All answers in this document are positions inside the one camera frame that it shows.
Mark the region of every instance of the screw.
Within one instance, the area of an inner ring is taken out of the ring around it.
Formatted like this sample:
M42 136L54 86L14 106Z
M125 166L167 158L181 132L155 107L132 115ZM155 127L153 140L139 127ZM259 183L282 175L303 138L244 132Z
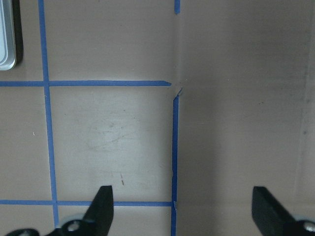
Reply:
M27 231L24 231L23 233L19 234L19 236L30 236L30 233Z
M68 226L68 231L69 232L73 232L73 231L76 231L80 228L80 222L79 221L74 221L73 223L71 223L69 226Z
M310 221L306 221L303 225L304 229L306 229L308 232L315 232L315 224Z

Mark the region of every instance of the beige surface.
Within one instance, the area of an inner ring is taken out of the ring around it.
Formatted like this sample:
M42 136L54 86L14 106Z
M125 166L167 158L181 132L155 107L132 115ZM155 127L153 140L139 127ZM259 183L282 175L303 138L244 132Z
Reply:
M50 200L43 88L0 88L0 199Z
M20 8L23 60L13 70L1 71L0 81L43 80L37 0L21 0Z
M177 235L260 235L256 184L314 217L313 1L182 0L178 16L173 4L45 1L51 80L173 83L51 88L59 200L113 184L116 201L169 201L172 99L184 87ZM0 80L42 80L37 1L21 7L25 61ZM50 199L43 88L0 88L0 110L0 199ZM46 223L34 225L24 215L38 208ZM0 210L21 216L1 220L6 231L52 228L51 206ZM116 207L114 235L168 235L169 211Z
M69 215L84 213L85 206L60 206L61 219ZM168 236L171 211L169 207L116 206L114 220L108 236Z
M45 1L51 80L173 78L173 0Z
M168 87L51 88L58 199L88 201L113 185L116 201L171 201Z
M254 185L314 203L312 15L313 1L182 1L178 235L260 235Z
M50 206L0 205L0 235L19 228L34 228L40 235L50 233L54 228L53 212Z

